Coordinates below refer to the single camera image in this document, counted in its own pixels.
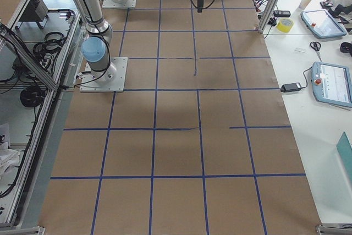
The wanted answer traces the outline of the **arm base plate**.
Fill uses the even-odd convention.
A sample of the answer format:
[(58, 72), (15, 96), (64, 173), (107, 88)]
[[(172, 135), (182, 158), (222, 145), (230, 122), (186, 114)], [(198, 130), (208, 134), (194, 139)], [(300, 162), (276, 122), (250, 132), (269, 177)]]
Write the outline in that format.
[(92, 72), (89, 64), (86, 63), (85, 71), (91, 73), (83, 76), (80, 92), (123, 92), (127, 66), (127, 57), (112, 57), (108, 70), (97, 80), (102, 73)]
[(103, 9), (128, 9), (135, 8), (137, 0), (103, 0)]

